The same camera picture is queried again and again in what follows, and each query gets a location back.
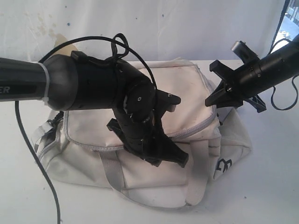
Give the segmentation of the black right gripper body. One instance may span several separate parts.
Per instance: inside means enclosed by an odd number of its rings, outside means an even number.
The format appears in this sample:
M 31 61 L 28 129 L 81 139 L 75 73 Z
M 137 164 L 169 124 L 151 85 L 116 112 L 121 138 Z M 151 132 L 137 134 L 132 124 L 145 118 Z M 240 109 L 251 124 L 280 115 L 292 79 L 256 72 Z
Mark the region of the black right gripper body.
M 276 85 L 276 62 L 255 60 L 231 70 L 228 92 L 239 99 L 251 98 Z

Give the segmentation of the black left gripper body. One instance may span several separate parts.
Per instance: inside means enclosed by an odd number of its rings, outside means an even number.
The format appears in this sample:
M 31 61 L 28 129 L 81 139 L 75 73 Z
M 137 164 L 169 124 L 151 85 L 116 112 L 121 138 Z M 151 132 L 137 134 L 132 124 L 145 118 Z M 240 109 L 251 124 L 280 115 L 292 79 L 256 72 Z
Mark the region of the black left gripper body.
M 158 163 L 158 132 L 154 125 L 156 89 L 152 84 L 137 84 L 116 95 L 115 119 L 107 127 L 123 143 L 124 149 L 148 163 Z

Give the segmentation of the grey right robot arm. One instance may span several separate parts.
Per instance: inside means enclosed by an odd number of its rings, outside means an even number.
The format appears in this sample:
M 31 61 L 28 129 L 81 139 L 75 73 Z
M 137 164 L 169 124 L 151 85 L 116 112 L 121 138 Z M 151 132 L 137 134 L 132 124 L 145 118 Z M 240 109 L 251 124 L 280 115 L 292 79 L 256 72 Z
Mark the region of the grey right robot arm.
M 244 102 L 258 113 L 266 110 L 259 93 L 299 75 L 299 38 L 296 36 L 280 49 L 259 58 L 244 42 L 236 41 L 231 50 L 243 65 L 233 70 L 218 60 L 209 65 L 221 82 L 205 100 L 206 106 L 240 107 Z

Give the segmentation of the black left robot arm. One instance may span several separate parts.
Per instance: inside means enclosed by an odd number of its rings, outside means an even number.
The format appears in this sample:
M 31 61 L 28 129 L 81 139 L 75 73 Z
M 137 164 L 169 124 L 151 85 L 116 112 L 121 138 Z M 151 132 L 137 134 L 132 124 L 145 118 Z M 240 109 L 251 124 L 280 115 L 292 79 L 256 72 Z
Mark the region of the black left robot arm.
M 42 100 L 56 111 L 112 109 L 107 128 L 127 152 L 159 166 L 184 167 L 189 159 L 162 127 L 178 96 L 159 90 L 128 62 L 99 60 L 81 51 L 54 55 L 43 63 L 0 60 L 1 101 Z

